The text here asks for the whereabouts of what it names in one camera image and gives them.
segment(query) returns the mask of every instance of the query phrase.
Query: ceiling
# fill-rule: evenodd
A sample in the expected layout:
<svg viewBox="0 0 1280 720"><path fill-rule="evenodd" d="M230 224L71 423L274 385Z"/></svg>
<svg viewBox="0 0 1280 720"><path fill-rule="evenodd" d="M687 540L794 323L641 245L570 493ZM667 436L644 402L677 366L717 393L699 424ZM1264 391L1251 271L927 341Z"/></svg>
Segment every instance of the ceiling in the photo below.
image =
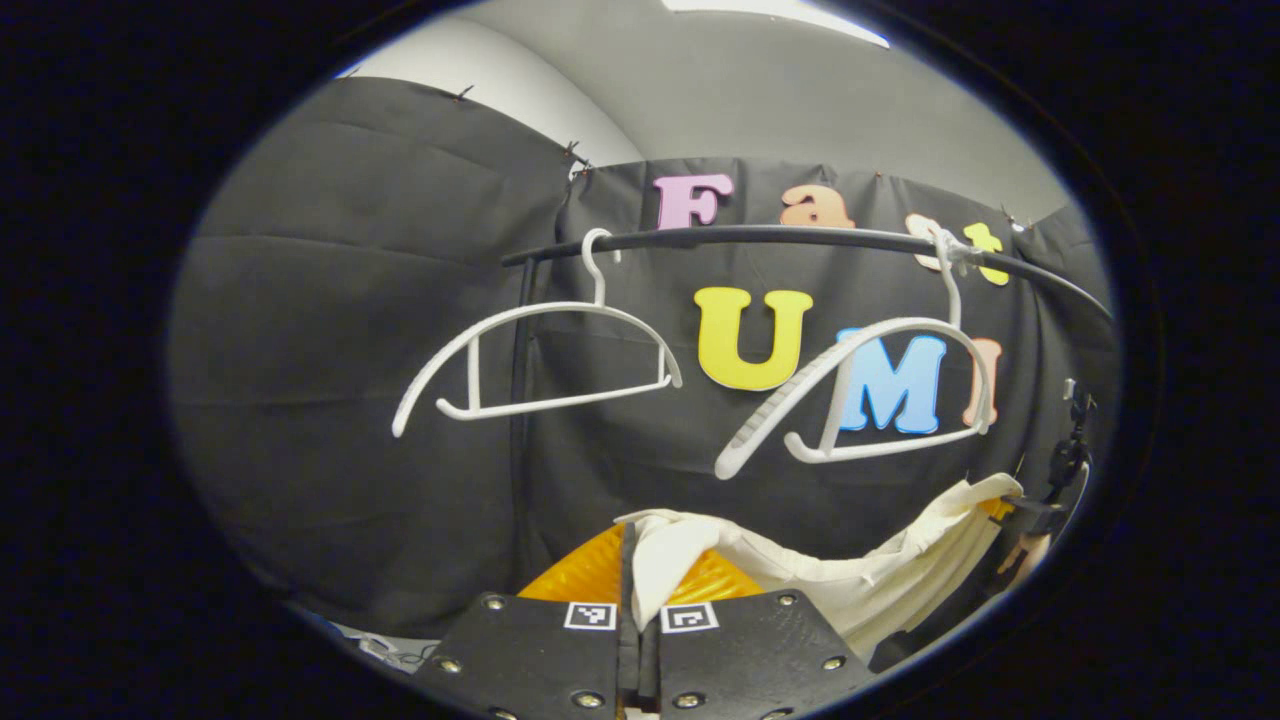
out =
<svg viewBox="0 0 1280 720"><path fill-rule="evenodd" d="M673 14L660 0L489 0L456 17L541 56L648 159L881 170L1024 223L1069 202L1012 127L892 37L886 50L786 19Z"/></svg>

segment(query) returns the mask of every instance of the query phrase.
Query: orange object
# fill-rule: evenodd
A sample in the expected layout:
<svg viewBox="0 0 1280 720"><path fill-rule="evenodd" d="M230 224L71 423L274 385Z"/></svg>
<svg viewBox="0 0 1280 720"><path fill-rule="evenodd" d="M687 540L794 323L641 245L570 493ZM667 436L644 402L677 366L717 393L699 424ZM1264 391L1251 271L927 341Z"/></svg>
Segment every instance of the orange object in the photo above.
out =
<svg viewBox="0 0 1280 720"><path fill-rule="evenodd" d="M552 602L621 602L622 525L613 525L566 555L520 591L518 597ZM689 569L669 605L713 602L764 591L746 573L708 550Z"/></svg>
<svg viewBox="0 0 1280 720"><path fill-rule="evenodd" d="M987 512L987 515L991 515L997 521L998 520L1004 520L1005 515L1009 515L1010 512L1014 511L1014 506L1010 505L1010 503L1007 503L1007 502L1005 502L1000 497L993 497L991 500L983 500L982 502L978 503L978 507L980 507L982 510L984 510Z"/></svg>

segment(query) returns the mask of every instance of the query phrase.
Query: black fabric backdrop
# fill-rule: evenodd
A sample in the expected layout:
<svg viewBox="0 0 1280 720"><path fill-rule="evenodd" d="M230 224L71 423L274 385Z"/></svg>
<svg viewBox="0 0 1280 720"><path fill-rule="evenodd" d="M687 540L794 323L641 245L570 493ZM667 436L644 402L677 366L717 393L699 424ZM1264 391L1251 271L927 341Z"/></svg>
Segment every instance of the black fabric backdrop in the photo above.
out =
<svg viewBox="0 0 1280 720"><path fill-rule="evenodd" d="M963 328L1004 348L1000 418L986 437L801 464L782 434L817 437L827 379L737 477L718 480L716 456L768 393L726 389L701 372L695 291L751 293L740 336L749 361L765 359L772 346L772 311L763 305L771 290L814 297L801 364L847 327L946 318L938 274L909 255L721 245L630 250L618 265L600 263L608 304L667 340L685 387L529 415L526 496L511 492L508 420L458 423L431 402L463 395L461 360L433 380L404 437L394 439L392 415L421 364L470 324L515 306L520 273L500 268L500 255L576 242L593 227L653 228L653 179L662 176L730 174L735 192L722 201L718 225L777 223L782 192L799 184L837 190L861 228L905 232L905 215L919 213L963 238L963 227L984 222L1011 256L1110 304L1100 249L1071 210L1015 236L1002 213L951 192L872 172L755 159L598 168L577 176L566 197L568 163L554 142L471 101L351 78L328 85L273 128L212 200L174 300L174 421L214 518L282 594L357 628L438 637L475 593L518 589L513 584L632 510L707 512L800 552L854 557L966 471L972 480L1012 471L1025 454L1018 477L1043 495L1050 451L1070 428L1066 377L1098 397L1089 439L1101 446L1107 437L1119 348L1105 325L1016 277L997 287L972 270L956 278ZM535 301L586 300L590 290L579 260L548 263ZM639 345L639 331L617 320L541 315L530 331L531 398L652 379L652 345ZM909 340L884 338L895 364ZM486 334L486 404L509 393L512 341L511 324ZM964 350L947 346L940 433L963 427L972 373ZM904 437L892 424L841 436L842 445ZM520 527L513 501L526 505ZM520 566L516 537L529 551ZM957 594L952 615L977 597Z"/></svg>
<svg viewBox="0 0 1280 720"><path fill-rule="evenodd" d="M212 199L174 297L174 421L211 514L271 585L339 623L435 637L508 582L506 427L429 401L406 437L390 423L435 350L516 304L498 260L553 242L570 163L475 102L349 78ZM486 398L509 393L509 352L483 372ZM436 382L465 384L465 364Z"/></svg>

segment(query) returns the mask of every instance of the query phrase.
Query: black clamp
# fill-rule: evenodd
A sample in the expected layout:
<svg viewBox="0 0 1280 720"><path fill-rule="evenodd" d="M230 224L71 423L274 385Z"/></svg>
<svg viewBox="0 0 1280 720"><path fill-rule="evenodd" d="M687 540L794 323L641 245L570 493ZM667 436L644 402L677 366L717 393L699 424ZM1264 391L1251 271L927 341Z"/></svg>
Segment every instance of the black clamp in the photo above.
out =
<svg viewBox="0 0 1280 720"><path fill-rule="evenodd" d="M1015 507L1014 514L1005 520L1005 528L1025 536L1056 536L1066 523L1066 509L1052 502L1041 502L1029 497L1006 497L1005 502Z"/></svg>
<svg viewBox="0 0 1280 720"><path fill-rule="evenodd" d="M1053 455L1050 457L1048 484L1052 486L1044 502L1052 503L1064 489L1075 482L1085 462L1093 462L1089 445L1084 442L1084 423L1089 419L1089 411L1097 407L1093 396L1084 392L1079 383L1068 378L1062 400L1071 401L1071 434L1066 439L1053 446Z"/></svg>

